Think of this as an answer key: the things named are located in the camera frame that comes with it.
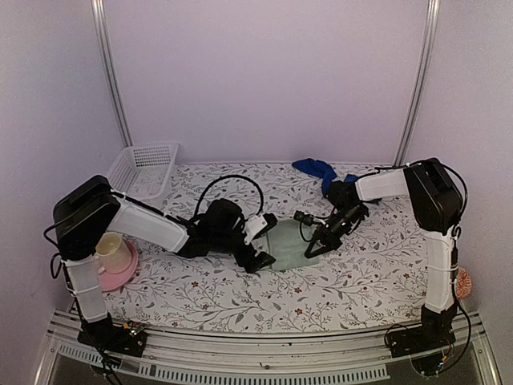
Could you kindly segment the light green towel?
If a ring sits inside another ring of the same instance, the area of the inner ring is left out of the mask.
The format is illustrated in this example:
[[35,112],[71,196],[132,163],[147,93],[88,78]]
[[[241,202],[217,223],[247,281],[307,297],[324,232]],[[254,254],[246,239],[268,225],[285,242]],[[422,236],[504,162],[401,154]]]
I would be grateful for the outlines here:
[[283,272],[290,269],[303,268],[319,263],[319,257],[307,258],[305,251],[308,243],[300,233],[300,223],[294,219],[280,220],[267,234],[269,251],[275,262],[272,270]]

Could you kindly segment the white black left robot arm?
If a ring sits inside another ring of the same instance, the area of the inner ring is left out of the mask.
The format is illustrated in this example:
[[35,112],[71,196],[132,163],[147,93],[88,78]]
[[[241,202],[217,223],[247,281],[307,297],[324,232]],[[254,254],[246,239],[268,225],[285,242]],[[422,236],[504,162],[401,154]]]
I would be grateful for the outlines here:
[[107,321],[109,313],[93,262],[96,246],[106,233],[139,238],[185,258],[226,253],[253,274],[275,262],[252,244],[277,224],[276,217],[265,214],[263,208],[260,205],[256,214],[246,217],[238,204],[220,198],[205,212],[195,209],[185,219],[116,191],[105,176],[96,175],[55,204],[53,223],[43,236],[55,233],[51,243],[63,262],[68,290],[88,324],[87,333],[102,348],[111,348],[119,341],[119,331]]

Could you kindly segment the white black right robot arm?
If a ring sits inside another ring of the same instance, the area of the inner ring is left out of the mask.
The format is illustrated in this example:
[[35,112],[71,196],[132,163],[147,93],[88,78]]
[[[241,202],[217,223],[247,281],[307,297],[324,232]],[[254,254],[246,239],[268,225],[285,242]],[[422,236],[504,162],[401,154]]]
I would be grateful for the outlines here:
[[378,168],[355,180],[336,181],[327,190],[333,209],[326,219],[318,221],[305,251],[307,258],[338,249],[342,238],[368,217],[367,205],[387,197],[409,197],[414,218],[424,232],[428,286],[421,324],[413,329],[393,328],[386,337],[389,347],[430,350],[453,340],[452,321],[459,308],[456,244],[468,198],[468,191],[459,190],[453,182],[455,174],[438,159],[430,158],[397,168]]

